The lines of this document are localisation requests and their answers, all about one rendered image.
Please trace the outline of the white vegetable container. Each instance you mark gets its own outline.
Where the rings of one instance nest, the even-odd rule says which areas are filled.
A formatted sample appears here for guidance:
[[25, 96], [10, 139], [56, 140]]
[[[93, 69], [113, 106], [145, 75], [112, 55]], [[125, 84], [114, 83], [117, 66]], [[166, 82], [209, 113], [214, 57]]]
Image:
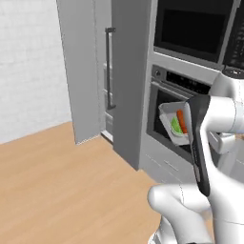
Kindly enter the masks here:
[[177, 118], [177, 110], [183, 110], [183, 102], [162, 103], [158, 106], [159, 119], [166, 129], [168, 136], [176, 146], [189, 145], [189, 137], [186, 133], [176, 133], [173, 131], [171, 122], [174, 117]]

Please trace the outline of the grey drawer front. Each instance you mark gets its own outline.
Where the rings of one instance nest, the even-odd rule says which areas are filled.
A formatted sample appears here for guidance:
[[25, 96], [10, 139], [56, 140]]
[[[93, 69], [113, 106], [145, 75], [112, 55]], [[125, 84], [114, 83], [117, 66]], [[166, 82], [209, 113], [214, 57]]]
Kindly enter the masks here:
[[142, 157], [142, 170], [157, 183], [163, 184], [193, 184], [195, 182], [192, 167], [185, 172], [178, 172], [166, 164], [160, 164], [148, 155]]

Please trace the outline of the black microwave oven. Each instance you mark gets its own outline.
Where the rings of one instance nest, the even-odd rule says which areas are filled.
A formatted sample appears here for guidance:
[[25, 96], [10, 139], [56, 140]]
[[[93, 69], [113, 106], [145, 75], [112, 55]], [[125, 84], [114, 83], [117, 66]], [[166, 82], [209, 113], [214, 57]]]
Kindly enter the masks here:
[[221, 70], [242, 0], [157, 0], [153, 50]]

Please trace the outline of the green citrus wedge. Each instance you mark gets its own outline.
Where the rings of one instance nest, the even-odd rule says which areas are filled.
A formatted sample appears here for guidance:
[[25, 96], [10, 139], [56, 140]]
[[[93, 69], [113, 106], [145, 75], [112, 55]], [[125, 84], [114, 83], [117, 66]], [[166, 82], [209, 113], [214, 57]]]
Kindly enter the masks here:
[[181, 127], [179, 125], [178, 119], [176, 117], [174, 117], [172, 119], [171, 126], [172, 126], [172, 129], [174, 132], [179, 133], [179, 134], [183, 133], [181, 130]]

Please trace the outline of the grey built-in oven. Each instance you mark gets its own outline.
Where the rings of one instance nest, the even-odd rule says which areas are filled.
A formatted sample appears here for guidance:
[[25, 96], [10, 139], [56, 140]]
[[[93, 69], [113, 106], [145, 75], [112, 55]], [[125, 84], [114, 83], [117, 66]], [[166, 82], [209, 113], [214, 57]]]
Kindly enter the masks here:
[[[181, 75], [175, 71], [169, 71], [157, 65], [152, 66], [152, 78], [160, 85], [167, 84], [184, 91], [207, 94], [211, 88], [210, 85], [201, 81], [192, 79], [186, 75]], [[148, 109], [147, 134], [168, 148], [170, 151], [178, 154], [185, 160], [193, 163], [190, 145], [176, 146], [168, 136], [166, 129], [159, 119], [158, 106], [162, 103], [182, 102], [190, 97], [179, 96], [168, 91], [161, 91], [156, 86], [150, 84], [150, 100]]]

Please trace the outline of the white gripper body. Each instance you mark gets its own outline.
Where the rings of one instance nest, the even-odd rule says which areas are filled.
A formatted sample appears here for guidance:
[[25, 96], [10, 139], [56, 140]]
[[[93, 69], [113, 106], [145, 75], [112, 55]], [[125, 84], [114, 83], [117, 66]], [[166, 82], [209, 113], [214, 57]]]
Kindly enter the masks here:
[[208, 132], [211, 147], [218, 153], [230, 153], [234, 149], [235, 135], [232, 133]]

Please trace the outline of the grey fridge door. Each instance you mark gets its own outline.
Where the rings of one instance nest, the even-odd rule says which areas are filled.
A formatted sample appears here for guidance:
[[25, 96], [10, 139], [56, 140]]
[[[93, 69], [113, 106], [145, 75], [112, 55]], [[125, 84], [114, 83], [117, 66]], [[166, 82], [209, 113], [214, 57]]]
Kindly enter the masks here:
[[100, 134], [92, 0], [56, 0], [76, 144]]

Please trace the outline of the grey fridge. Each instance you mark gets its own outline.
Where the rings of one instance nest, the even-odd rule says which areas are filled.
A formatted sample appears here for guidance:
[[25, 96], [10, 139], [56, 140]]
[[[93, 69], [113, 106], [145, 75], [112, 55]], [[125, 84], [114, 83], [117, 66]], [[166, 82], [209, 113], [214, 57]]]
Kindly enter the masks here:
[[[101, 134], [131, 167], [139, 168], [152, 0], [92, 0]], [[110, 34], [111, 101], [107, 110], [105, 28]]]

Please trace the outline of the orange carrot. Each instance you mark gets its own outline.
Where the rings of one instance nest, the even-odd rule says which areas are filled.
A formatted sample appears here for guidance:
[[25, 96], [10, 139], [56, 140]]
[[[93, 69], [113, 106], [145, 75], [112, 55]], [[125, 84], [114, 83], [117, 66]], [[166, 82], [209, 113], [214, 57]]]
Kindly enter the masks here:
[[183, 133], [188, 133], [187, 127], [186, 127], [186, 124], [185, 124], [185, 120], [184, 120], [183, 111], [182, 110], [177, 110], [176, 116], [177, 116], [177, 119], [178, 119], [178, 122], [179, 122], [179, 125], [181, 127], [182, 132]]

